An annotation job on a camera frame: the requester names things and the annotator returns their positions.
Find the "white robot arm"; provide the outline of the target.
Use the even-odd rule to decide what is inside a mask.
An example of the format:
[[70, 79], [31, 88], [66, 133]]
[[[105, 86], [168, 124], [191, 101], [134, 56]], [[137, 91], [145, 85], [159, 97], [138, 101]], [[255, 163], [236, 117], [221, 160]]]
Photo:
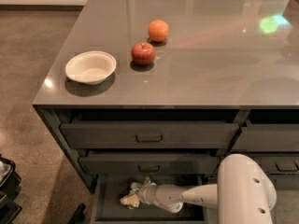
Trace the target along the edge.
[[271, 210], [276, 202], [271, 180], [256, 161], [241, 154], [221, 162], [215, 184], [179, 187], [146, 179], [133, 183], [121, 198], [121, 204], [130, 208], [145, 203], [170, 213], [179, 212], [185, 203], [216, 208], [219, 224], [273, 224]]

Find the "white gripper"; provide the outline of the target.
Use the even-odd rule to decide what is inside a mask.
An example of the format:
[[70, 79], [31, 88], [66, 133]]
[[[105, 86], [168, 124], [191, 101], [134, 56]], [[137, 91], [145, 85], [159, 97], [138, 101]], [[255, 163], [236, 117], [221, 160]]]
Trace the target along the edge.
[[121, 204], [132, 207], [138, 207], [140, 201], [146, 204], [155, 204], [157, 188], [157, 185], [151, 184], [150, 177], [146, 176], [144, 180], [144, 186], [140, 188], [138, 195], [136, 193], [130, 193], [122, 197]]

